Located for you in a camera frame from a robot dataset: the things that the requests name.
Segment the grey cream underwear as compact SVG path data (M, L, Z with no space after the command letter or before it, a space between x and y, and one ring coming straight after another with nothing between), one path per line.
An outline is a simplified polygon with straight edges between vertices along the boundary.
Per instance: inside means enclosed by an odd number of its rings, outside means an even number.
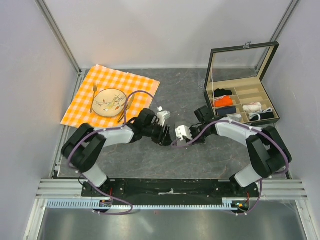
M186 122L178 122L178 123L175 124L175 128L178 127L178 126L181 126L181 125L188 126ZM188 143L189 141L190 141L190 140L188 140L188 139L183 140L183 141L179 141L179 139L177 139L177 136L176 136L176 140L172 143L172 146L175 147L175 148L187 146L187 143Z

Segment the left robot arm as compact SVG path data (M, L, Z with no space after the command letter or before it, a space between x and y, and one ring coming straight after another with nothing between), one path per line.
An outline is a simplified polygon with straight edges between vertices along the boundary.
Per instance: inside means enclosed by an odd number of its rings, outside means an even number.
M144 108L137 117L118 127L93 128L83 123L63 145L61 154L70 166L80 172L92 185L92 191L99 197L110 191L107 175L97 164L103 148L132 144L143 137L150 138L159 146L170 146L173 142L170 127L165 124L171 113L167 110L153 112Z

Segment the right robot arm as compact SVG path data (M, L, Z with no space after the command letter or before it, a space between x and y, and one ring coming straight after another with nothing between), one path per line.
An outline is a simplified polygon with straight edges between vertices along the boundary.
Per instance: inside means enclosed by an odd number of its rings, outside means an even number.
M250 164L230 178L229 191L233 196L242 196L252 183L288 172L292 157L273 126L254 127L227 116L214 116L206 105L194 114L199 126L190 128L191 144L202 144L206 137L216 135L247 147Z

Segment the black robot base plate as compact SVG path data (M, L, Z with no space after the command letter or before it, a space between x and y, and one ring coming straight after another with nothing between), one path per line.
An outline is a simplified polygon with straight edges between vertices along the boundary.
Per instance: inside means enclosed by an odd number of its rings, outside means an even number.
M112 197L137 203L218 203L223 198L256 198L255 183L242 188L235 182L217 179L111 178L100 188Z

